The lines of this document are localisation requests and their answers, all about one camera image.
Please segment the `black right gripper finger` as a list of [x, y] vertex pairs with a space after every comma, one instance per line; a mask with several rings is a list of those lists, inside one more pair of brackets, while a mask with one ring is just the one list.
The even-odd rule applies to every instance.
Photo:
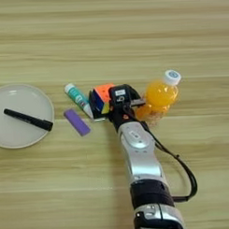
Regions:
[[140, 107], [146, 103], [146, 99], [140, 97], [139, 93], [133, 87], [130, 87], [130, 94], [132, 107]]
[[107, 113], [103, 112], [105, 102], [102, 100], [97, 91], [90, 90], [89, 103], [95, 120], [99, 121], [107, 118]]

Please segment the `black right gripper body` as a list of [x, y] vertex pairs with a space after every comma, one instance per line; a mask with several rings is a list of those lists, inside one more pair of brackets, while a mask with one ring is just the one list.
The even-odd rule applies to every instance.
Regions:
[[109, 104], [108, 117], [116, 130], [128, 122], [137, 122], [136, 115], [130, 103], [111, 101]]

